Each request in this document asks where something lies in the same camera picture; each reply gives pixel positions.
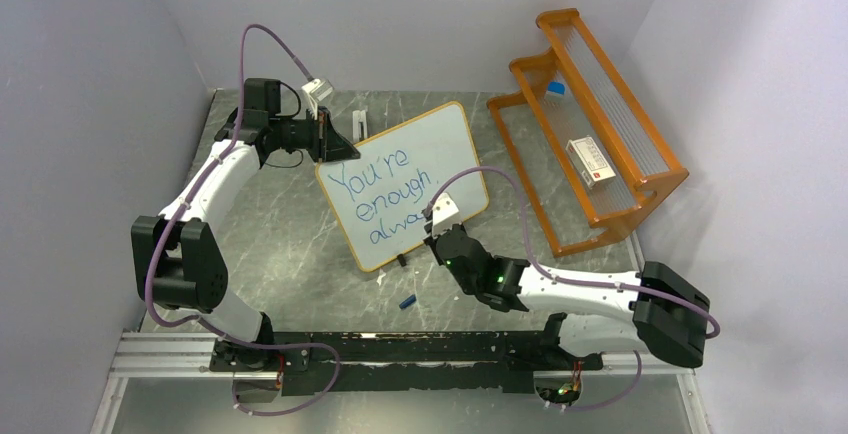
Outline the yellow-framed whiteboard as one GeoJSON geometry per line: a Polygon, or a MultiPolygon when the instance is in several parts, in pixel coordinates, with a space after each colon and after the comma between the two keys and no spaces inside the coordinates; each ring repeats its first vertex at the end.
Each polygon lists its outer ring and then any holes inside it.
{"type": "Polygon", "coordinates": [[[360,270],[372,272],[420,246],[424,209],[443,188],[463,219],[483,212],[482,174],[463,107],[446,103],[357,144],[355,160],[323,163],[316,177],[360,270]]]}

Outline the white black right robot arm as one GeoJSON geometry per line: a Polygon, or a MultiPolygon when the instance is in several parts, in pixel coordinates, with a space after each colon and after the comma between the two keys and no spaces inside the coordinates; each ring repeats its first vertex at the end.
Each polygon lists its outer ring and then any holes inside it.
{"type": "Polygon", "coordinates": [[[677,367],[699,368],[708,339],[709,298],[667,265],[648,261],[640,271],[595,274],[535,267],[525,259],[489,253],[465,227],[427,223],[425,244],[462,292],[500,312],[565,315],[539,345],[550,367],[575,357],[644,351],[677,367]]]}

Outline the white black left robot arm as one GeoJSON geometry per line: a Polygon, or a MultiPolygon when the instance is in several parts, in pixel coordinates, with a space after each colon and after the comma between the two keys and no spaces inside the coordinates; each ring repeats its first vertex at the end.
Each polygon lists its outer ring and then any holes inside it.
{"type": "Polygon", "coordinates": [[[239,105],[186,188],[159,214],[140,216],[131,227],[138,294],[150,318],[163,327],[197,321],[237,344],[237,357],[254,370],[273,363],[277,342],[268,317],[230,288],[215,232],[271,154],[299,152],[317,165],[360,156],[322,104],[333,91],[328,81],[312,79],[302,86],[303,117],[282,115],[283,85],[247,79],[239,105]]]}

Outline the blue marker cap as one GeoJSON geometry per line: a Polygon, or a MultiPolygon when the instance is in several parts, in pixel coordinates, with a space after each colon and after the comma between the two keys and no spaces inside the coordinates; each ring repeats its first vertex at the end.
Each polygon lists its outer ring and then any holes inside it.
{"type": "Polygon", "coordinates": [[[404,299],[402,302],[399,303],[399,308],[401,310],[405,310],[405,309],[409,308],[410,306],[412,306],[416,301],[417,301],[417,297],[415,295],[410,295],[406,299],[404,299]]]}

